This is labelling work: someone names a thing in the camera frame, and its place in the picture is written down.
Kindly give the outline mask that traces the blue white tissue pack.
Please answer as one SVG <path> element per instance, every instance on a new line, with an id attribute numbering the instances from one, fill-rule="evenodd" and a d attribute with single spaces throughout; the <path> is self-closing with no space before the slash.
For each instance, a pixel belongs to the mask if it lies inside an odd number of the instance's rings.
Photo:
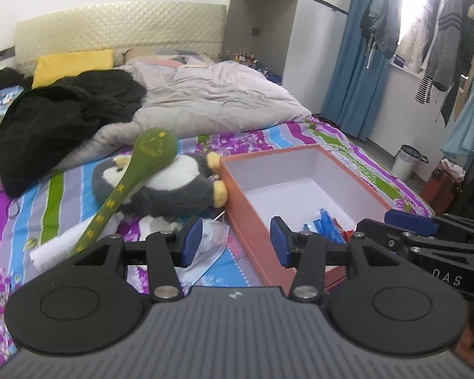
<path id="1" fill-rule="evenodd" d="M 314 234 L 321 234 L 326 239 L 344 244 L 345 241 L 339 235 L 337 227 L 333 223 L 334 218 L 324 209 L 319 210 L 319 214 L 313 220 L 306 222 L 302 230 Z"/>

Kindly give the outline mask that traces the red snack packet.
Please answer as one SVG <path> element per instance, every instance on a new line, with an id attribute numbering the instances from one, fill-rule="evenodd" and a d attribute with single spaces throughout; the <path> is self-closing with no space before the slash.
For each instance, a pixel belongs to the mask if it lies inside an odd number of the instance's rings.
<path id="1" fill-rule="evenodd" d="M 343 238 L 343 240 L 345 242 L 348 242 L 349 239 L 353 236 L 354 234 L 354 230 L 352 229 L 349 229 L 349 230 L 345 230 L 340 224 L 339 222 L 337 222 L 336 219 L 333 220 L 333 223 L 334 225 L 337 227 L 337 230 L 339 232 L 339 235 Z"/>

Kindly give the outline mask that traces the clear plastic bag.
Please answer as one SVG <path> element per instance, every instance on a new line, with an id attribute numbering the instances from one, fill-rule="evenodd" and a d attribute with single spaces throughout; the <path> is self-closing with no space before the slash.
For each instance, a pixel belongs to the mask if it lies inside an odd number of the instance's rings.
<path id="1" fill-rule="evenodd" d="M 171 245 L 180 259 L 173 259 L 173 262 L 179 282 L 186 292 L 201 281 L 224 255 L 230 231 L 229 225 L 218 219 L 198 218 L 189 225 L 188 220 L 169 222 L 162 216 L 143 217 L 138 222 L 138 229 L 143 240 L 155 233 L 179 235 L 180 242 L 172 242 Z"/>

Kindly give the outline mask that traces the white waste bin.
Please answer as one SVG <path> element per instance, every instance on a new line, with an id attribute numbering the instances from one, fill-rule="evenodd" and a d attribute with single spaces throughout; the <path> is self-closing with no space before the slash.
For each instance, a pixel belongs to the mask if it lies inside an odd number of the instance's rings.
<path id="1" fill-rule="evenodd" d="M 405 181 L 418 163 L 429 163 L 429 159 L 413 146 L 402 145 L 395 155 L 391 172 L 396 178 Z"/>

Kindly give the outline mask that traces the grey white penguin plush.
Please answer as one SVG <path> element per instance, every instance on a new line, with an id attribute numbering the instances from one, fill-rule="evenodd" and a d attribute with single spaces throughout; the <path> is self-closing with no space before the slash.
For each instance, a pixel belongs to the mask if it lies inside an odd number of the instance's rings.
<path id="1" fill-rule="evenodd" d="M 169 166 L 138 183 L 118 210 L 126 215 L 176 219 L 222 208 L 228 190 L 217 177 L 220 162 L 215 152 L 179 154 Z"/>

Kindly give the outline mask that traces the orange cardboard box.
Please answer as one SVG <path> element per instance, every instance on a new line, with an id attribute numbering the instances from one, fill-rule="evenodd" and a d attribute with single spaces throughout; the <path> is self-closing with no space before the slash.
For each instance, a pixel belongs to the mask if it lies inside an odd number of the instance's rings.
<path id="1" fill-rule="evenodd" d="M 225 206 L 238 241 L 262 284 L 287 292 L 294 269 L 280 265 L 269 226 L 280 216 L 295 232 L 326 210 L 345 230 L 365 218 L 382 221 L 392 206 L 322 146 L 299 146 L 223 157 Z"/>

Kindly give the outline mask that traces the green plush snake toy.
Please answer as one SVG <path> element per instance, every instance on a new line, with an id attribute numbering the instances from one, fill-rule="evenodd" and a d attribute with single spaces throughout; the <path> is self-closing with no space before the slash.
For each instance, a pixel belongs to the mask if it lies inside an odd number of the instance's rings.
<path id="1" fill-rule="evenodd" d="M 72 253 L 84 251 L 97 242 L 113 214 L 137 184 L 170 165 L 177 152 L 177 137 L 163 128 L 152 128 L 140 134 L 124 175 L 84 230 Z"/>

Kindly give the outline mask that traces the white paper roll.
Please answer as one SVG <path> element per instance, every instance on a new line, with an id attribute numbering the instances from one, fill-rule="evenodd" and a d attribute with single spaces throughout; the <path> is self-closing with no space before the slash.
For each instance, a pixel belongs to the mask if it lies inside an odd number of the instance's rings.
<path id="1" fill-rule="evenodd" d="M 30 251 L 29 257 L 37 272 L 44 272 L 72 256 L 74 247 L 94 216 L 87 218 L 63 234 Z"/>

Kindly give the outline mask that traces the blue curtain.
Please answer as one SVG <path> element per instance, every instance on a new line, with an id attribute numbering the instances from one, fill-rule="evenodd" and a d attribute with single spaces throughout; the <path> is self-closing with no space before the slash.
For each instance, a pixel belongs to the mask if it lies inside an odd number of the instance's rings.
<path id="1" fill-rule="evenodd" d="M 351 0 L 321 117 L 366 140 L 378 116 L 401 31 L 402 0 Z"/>

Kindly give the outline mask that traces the grey fluffy blanket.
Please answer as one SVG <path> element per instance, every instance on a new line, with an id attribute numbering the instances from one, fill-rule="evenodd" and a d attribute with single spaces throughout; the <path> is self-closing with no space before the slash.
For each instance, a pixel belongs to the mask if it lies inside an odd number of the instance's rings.
<path id="1" fill-rule="evenodd" d="M 310 116 L 285 88 L 258 71 L 234 62 L 176 69 L 127 63 L 121 70 L 146 94 L 130 122 L 111 123 L 70 152 L 57 169 L 104 158 L 151 128 L 165 128 L 180 139 L 204 134 L 234 134 Z"/>

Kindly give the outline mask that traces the black jacket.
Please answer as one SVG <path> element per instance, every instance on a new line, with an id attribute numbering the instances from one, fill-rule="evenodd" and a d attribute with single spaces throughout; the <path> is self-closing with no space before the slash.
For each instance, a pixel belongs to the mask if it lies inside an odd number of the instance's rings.
<path id="1" fill-rule="evenodd" d="M 92 70 L 20 94 L 0 125 L 0 177 L 20 197 L 103 126 L 130 122 L 146 88 L 122 69 Z"/>

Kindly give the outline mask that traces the hanging grey striped clothes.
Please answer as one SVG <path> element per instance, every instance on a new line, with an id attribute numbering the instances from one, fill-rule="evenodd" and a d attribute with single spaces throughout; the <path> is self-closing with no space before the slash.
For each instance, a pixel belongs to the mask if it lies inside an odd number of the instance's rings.
<path id="1" fill-rule="evenodd" d="M 436 35 L 427 58 L 426 70 L 416 101 L 426 105 L 433 89 L 445 93 L 440 114 L 448 122 L 453 111 L 461 77 L 468 73 L 474 54 L 474 0 L 444 0 L 438 9 Z"/>

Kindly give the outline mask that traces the yellow pillow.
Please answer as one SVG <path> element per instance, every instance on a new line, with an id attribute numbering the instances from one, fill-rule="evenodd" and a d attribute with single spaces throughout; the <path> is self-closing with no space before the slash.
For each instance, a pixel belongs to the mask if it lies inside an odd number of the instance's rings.
<path id="1" fill-rule="evenodd" d="M 55 81 L 86 71 L 113 68 L 113 51 L 78 51 L 42 56 L 36 61 L 32 87 L 45 87 Z"/>

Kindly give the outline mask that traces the beige padded headboard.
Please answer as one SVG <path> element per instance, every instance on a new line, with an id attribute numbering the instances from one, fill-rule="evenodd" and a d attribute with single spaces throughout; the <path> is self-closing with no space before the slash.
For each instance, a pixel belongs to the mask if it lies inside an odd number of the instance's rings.
<path id="1" fill-rule="evenodd" d="M 217 57 L 227 7 L 192 2 L 125 2 L 58 11 L 17 23 L 18 69 L 32 75 L 42 56 L 111 49 L 114 60 L 142 46 L 196 51 Z"/>

